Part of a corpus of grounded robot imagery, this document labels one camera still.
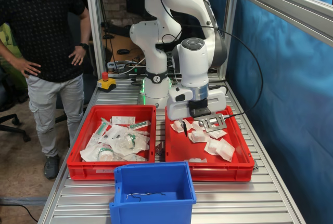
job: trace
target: gray pants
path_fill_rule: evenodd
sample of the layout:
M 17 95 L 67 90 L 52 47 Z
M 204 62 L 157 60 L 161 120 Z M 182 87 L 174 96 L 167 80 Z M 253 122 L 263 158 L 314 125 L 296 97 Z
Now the gray pants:
M 82 75 L 63 83 L 53 83 L 35 76 L 26 79 L 29 91 L 29 108 L 33 112 L 37 134 L 46 156 L 56 156 L 55 112 L 57 94 L 60 93 L 63 108 L 67 115 L 67 126 L 71 145 L 83 117 Z

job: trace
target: aluminum table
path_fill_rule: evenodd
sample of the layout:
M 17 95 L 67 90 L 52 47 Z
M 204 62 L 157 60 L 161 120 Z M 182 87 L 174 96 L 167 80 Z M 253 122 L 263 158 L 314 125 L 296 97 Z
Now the aluminum table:
M 219 78 L 211 75 L 210 79 Z M 234 113 L 242 112 L 226 85 L 227 104 Z M 139 91 L 140 87 L 127 80 L 118 80 L 117 88 L 110 93 L 95 90 L 79 129 L 92 106 L 137 104 Z M 156 146 L 159 147 L 164 147 L 165 141 L 164 114 L 164 110 L 157 111 Z M 253 171 L 250 182 L 194 182 L 197 204 L 193 207 L 191 224 L 305 223 L 247 117 L 237 116 L 236 120 L 258 169 Z M 157 156 L 156 160 L 163 162 L 164 156 Z M 109 203 L 113 197 L 113 181 L 73 181 L 65 160 L 38 223 L 111 223 Z

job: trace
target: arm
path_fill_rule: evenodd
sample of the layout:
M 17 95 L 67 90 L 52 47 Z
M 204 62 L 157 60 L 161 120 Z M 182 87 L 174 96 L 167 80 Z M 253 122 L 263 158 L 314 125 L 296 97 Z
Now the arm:
M 90 25 L 90 16 L 87 8 L 85 8 L 83 13 L 80 14 L 80 19 L 81 19 L 81 43 L 88 45 L 92 28 Z M 86 55 L 86 50 L 83 49 L 82 46 L 75 46 L 75 50 L 69 56 L 69 58 L 75 56 L 72 60 L 72 64 L 81 65 L 85 55 Z
M 25 71 L 29 72 L 37 76 L 40 73 L 35 67 L 41 67 L 39 64 L 29 62 L 23 58 L 15 57 L 8 48 L 4 45 L 4 43 L 0 40 L 0 56 L 3 56 L 16 70 L 20 71 L 24 77 L 29 77 L 25 74 Z

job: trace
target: red plastic crate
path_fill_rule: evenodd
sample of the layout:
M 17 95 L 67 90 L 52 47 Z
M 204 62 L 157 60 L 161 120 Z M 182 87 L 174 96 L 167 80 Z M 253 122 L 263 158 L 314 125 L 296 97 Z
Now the red plastic crate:
M 155 106 L 93 106 L 82 126 L 79 136 L 67 159 L 69 175 L 72 180 L 113 180 L 113 170 L 125 164 L 141 162 L 82 162 L 80 151 L 87 146 L 90 137 L 100 126 L 103 117 L 110 120 L 112 116 L 135 116 L 137 123 L 149 120 L 150 126 L 139 130 L 150 133 L 149 150 L 141 151 L 138 155 L 148 159 L 144 163 L 155 162 L 156 142 L 156 107 Z
M 220 111 L 224 115 L 231 115 L 230 107 Z M 250 181 L 254 167 L 254 160 L 244 137 L 234 117 L 227 118 L 225 123 L 227 134 L 222 138 L 235 148 L 232 162 L 224 160 L 221 156 L 208 154 L 204 151 L 207 143 L 193 143 L 185 133 L 177 133 L 171 128 L 174 121 L 168 119 L 165 113 L 165 160 L 177 162 L 190 158 L 207 159 L 207 163 L 189 163 L 193 181 Z

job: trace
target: shoe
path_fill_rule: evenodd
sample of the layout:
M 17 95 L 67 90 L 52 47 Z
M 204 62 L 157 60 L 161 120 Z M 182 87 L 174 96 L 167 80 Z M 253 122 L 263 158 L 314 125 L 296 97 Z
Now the shoe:
M 56 156 L 47 156 L 46 163 L 44 165 L 44 175 L 47 179 L 52 180 L 57 177 L 59 173 L 60 158 Z

